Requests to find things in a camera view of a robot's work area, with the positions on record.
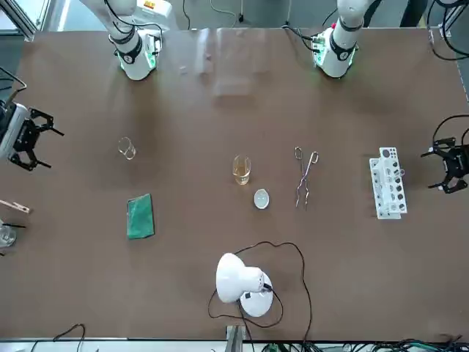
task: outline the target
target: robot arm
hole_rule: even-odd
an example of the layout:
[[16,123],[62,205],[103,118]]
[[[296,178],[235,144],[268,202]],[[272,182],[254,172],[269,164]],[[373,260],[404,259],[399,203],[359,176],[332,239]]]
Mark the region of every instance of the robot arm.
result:
[[313,59],[328,76],[341,78],[352,64],[358,33],[370,0],[338,0],[339,19],[335,28],[327,28],[314,40]]
[[[34,154],[36,142],[44,131],[53,131],[60,136],[64,134],[54,128],[51,115],[36,109],[27,109],[16,103],[15,96],[25,90],[26,85],[1,67],[0,71],[23,85],[15,90],[7,101],[0,100],[0,159],[7,158],[28,171],[32,171],[37,165],[50,168],[50,165],[36,158]],[[45,119],[42,125],[36,123],[39,117]],[[29,161],[22,157],[23,154],[26,154]]]
[[128,78],[140,81],[156,68],[161,47],[160,31],[137,31],[130,16],[137,0],[81,0],[109,32],[117,50],[121,68]]

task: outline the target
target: lamp base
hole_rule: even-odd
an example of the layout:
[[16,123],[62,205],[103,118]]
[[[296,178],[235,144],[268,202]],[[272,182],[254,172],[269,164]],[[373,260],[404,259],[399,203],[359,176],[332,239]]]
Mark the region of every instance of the lamp base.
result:
[[[272,282],[266,273],[264,273],[264,283],[272,287]],[[259,293],[244,292],[240,300],[244,311],[251,317],[258,318],[267,313],[272,306],[273,292],[267,290]]]

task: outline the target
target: yellow liquid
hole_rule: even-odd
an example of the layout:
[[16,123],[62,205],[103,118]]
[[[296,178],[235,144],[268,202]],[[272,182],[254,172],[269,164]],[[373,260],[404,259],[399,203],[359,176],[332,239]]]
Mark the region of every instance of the yellow liquid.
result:
[[234,169],[233,175],[238,185],[244,186],[246,183],[249,182],[249,173],[246,169],[246,165],[238,165]]

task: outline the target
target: metal tongs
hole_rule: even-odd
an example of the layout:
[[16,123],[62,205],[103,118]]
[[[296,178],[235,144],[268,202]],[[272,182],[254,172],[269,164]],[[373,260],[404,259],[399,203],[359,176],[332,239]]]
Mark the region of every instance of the metal tongs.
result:
[[305,190],[306,190],[306,195],[305,195],[305,210],[308,207],[308,197],[309,197],[309,189],[308,189],[308,173],[309,173],[309,168],[311,167],[312,164],[317,163],[317,161],[320,158],[320,154],[318,152],[312,152],[311,156],[309,157],[309,162],[308,166],[306,167],[306,171],[303,166],[303,151],[301,150],[300,147],[295,148],[295,157],[300,161],[300,169],[301,169],[301,180],[300,184],[296,188],[296,208],[298,208],[298,203],[300,202],[300,189],[303,183],[305,184]]

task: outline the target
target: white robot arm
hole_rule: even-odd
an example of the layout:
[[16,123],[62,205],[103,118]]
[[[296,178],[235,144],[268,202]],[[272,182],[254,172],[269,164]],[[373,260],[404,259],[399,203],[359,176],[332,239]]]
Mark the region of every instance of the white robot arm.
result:
[[358,33],[370,0],[338,0],[339,19],[313,38],[313,60],[330,77],[340,78],[352,64]]
[[109,40],[116,46],[122,69],[128,78],[140,81],[155,69],[162,43],[162,30],[137,31],[131,16],[137,0],[81,0],[109,32]]

